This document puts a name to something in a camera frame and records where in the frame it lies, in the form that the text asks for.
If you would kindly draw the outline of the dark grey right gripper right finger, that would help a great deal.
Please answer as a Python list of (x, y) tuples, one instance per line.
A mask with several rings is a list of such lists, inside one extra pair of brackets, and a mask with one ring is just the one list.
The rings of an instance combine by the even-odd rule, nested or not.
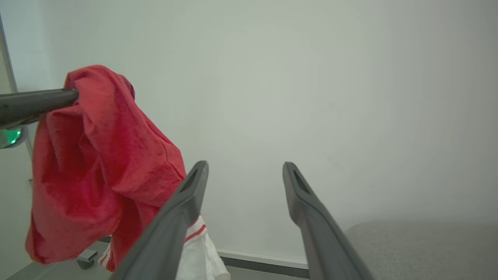
[(312, 280), (372, 280), (346, 235), (292, 162), (282, 168), (288, 210), (301, 230)]

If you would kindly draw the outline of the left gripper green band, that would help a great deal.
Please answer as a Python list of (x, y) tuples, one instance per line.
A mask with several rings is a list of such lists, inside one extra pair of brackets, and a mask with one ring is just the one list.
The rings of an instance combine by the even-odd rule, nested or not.
[(79, 98), (76, 89), (31, 91), (0, 96), (0, 149), (23, 143), (23, 127), (52, 110), (70, 107)]

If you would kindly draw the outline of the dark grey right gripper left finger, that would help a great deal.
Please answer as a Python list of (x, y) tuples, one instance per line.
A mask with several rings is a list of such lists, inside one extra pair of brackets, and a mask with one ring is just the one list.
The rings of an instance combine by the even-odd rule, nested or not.
[(194, 164), (174, 195), (112, 275), (114, 280), (174, 280), (187, 229), (198, 219), (209, 175), (207, 161)]

